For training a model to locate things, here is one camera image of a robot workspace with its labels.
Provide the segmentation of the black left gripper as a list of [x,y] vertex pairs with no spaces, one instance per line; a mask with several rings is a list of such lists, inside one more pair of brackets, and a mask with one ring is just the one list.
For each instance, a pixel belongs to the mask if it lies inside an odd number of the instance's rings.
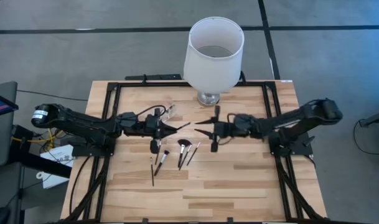
[[118,116],[118,126],[126,136],[141,136],[152,138],[150,151],[158,154],[161,138],[166,138],[177,132],[177,128],[169,126],[160,120],[161,110],[155,109],[154,114],[148,114],[144,121],[139,115],[127,112]]

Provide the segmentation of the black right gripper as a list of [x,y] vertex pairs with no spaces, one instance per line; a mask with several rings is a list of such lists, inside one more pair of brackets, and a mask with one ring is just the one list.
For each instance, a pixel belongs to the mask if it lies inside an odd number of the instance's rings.
[[225,138],[241,137],[245,138],[251,135],[255,119],[248,114],[228,113],[227,121],[220,121],[220,106],[215,107],[215,115],[205,121],[196,124],[213,124],[213,132],[195,129],[212,140],[211,152],[217,152],[219,141]]

